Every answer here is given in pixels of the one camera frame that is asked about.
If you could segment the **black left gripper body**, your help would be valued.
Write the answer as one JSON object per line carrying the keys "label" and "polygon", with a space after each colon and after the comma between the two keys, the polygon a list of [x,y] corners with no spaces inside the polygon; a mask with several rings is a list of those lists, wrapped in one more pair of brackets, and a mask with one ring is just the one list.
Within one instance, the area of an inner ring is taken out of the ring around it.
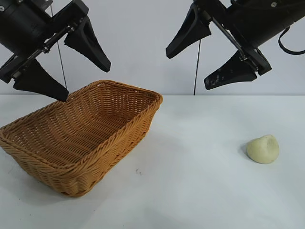
{"label": "black left gripper body", "polygon": [[43,5],[34,0],[0,2],[0,42],[13,53],[0,69],[5,83],[22,65],[47,53],[64,35],[76,31],[89,12],[81,0],[72,0],[52,17]]}

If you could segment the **right gripper smudged finger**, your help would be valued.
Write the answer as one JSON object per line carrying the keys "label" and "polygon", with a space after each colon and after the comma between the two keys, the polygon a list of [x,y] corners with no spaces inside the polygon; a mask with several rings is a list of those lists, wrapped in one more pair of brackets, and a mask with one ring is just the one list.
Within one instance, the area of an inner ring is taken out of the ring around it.
{"label": "right gripper smudged finger", "polygon": [[242,61],[242,56],[237,51],[222,67],[204,79],[207,90],[239,82],[252,82],[257,79],[255,71]]}

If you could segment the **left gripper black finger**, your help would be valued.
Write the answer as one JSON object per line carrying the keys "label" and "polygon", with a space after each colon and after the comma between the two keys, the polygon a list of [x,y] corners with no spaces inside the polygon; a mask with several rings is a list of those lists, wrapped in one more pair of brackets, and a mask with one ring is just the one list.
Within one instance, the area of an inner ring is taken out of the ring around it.
{"label": "left gripper black finger", "polygon": [[82,19],[75,31],[67,35],[64,44],[85,56],[102,71],[109,72],[111,62],[101,48],[88,16]]}
{"label": "left gripper black finger", "polygon": [[66,102],[69,95],[69,91],[52,78],[36,59],[15,79],[13,88],[42,94],[62,102]]}

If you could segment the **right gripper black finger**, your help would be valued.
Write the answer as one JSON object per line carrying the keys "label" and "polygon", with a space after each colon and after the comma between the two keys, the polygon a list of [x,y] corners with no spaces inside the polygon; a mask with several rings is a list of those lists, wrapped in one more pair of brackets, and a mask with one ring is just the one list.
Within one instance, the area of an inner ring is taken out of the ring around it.
{"label": "right gripper black finger", "polygon": [[179,31],[166,47],[166,56],[171,59],[193,43],[211,35],[211,16],[196,4],[191,4]]}

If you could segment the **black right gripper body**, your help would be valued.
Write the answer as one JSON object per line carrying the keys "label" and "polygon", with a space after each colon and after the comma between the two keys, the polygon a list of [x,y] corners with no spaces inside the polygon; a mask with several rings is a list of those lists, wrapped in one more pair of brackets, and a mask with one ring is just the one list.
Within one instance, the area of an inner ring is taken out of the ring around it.
{"label": "black right gripper body", "polygon": [[196,0],[221,29],[240,46],[220,71],[246,69],[263,75],[272,69],[259,46],[305,16],[303,0],[233,0],[227,8],[219,0]]}

